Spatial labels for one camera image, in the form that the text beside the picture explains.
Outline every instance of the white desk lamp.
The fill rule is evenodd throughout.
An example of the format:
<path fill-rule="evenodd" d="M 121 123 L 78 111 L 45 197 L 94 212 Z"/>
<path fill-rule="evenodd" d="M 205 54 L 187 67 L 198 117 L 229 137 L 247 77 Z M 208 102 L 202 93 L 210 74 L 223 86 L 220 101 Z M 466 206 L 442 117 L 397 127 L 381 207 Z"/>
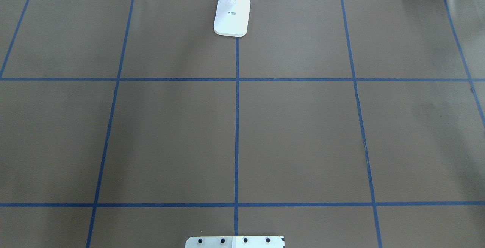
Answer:
<path fill-rule="evenodd" d="M 219 35 L 242 37 L 247 33 L 249 0 L 219 0 L 215 13 L 214 31 Z"/>

